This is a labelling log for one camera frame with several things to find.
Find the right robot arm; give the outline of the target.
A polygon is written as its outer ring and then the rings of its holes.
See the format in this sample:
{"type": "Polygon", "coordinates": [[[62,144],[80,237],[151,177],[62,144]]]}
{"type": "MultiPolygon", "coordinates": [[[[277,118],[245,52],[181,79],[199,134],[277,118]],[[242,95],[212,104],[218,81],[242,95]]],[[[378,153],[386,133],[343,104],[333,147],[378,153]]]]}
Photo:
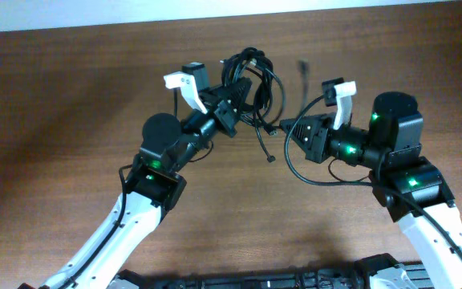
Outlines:
{"type": "Polygon", "coordinates": [[[436,288],[462,288],[462,221],[443,174],[421,154],[424,120],[414,96],[375,98],[368,129],[336,125],[338,113],[282,120],[284,155],[294,141],[308,161],[368,168],[366,187],[407,237],[436,288]]]}

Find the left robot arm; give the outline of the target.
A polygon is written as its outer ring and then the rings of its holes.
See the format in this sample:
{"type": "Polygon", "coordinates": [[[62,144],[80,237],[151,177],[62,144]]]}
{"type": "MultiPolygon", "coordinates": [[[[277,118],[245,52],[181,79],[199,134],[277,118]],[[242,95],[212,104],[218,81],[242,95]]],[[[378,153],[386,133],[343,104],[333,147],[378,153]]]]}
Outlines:
{"type": "Polygon", "coordinates": [[[252,86],[236,83],[203,90],[203,103],[183,120],[157,113],[142,128],[143,142],[130,165],[119,169],[122,192],[82,248],[43,288],[107,288],[134,249],[163,221],[187,181],[184,166],[209,147],[219,132],[233,137],[238,113],[252,86]]]}

